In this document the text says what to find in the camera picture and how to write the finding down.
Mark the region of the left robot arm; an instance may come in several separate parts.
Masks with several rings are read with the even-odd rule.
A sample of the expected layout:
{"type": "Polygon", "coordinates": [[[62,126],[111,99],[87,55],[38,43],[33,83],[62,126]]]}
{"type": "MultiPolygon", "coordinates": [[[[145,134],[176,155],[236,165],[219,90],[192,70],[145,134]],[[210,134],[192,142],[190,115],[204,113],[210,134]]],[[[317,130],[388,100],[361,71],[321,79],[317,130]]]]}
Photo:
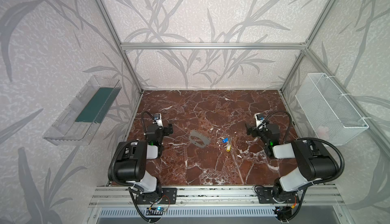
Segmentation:
{"type": "Polygon", "coordinates": [[[163,138],[173,134],[172,124],[167,127],[152,124],[146,129],[145,140],[120,142],[108,169],[110,182],[127,186],[133,195],[161,198],[162,188],[158,178],[146,170],[147,160],[161,157],[163,138]]]}

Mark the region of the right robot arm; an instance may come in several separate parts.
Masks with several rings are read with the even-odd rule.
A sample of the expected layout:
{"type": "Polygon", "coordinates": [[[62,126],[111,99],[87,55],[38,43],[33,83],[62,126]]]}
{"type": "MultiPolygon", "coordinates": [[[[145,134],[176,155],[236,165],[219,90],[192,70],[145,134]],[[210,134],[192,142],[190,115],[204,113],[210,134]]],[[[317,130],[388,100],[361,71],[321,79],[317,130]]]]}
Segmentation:
{"type": "Polygon", "coordinates": [[[275,180],[273,197],[303,191],[310,186],[337,179],[345,169],[341,152],[331,143],[312,137],[298,138],[279,144],[279,127],[270,124],[257,127],[246,126],[247,135],[260,138],[271,159],[295,159],[297,167],[275,180]]]}

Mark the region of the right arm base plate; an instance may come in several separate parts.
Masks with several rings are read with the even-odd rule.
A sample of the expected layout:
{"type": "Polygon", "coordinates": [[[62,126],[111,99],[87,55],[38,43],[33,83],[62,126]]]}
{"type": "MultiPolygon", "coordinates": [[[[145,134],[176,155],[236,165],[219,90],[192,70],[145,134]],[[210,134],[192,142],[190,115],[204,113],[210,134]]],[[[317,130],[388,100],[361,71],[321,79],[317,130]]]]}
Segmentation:
{"type": "Polygon", "coordinates": [[[300,202],[297,192],[279,191],[274,187],[255,186],[255,193],[260,204],[293,205],[300,202]]]}

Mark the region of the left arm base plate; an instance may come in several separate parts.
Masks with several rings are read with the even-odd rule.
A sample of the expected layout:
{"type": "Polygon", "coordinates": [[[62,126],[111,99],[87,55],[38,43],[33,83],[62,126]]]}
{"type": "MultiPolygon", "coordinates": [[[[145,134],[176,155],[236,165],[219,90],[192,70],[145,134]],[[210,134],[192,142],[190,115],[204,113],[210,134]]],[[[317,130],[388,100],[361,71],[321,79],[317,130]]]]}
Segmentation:
{"type": "Polygon", "coordinates": [[[163,187],[152,193],[144,193],[136,196],[137,204],[175,204],[177,198],[177,188],[163,187]]]}

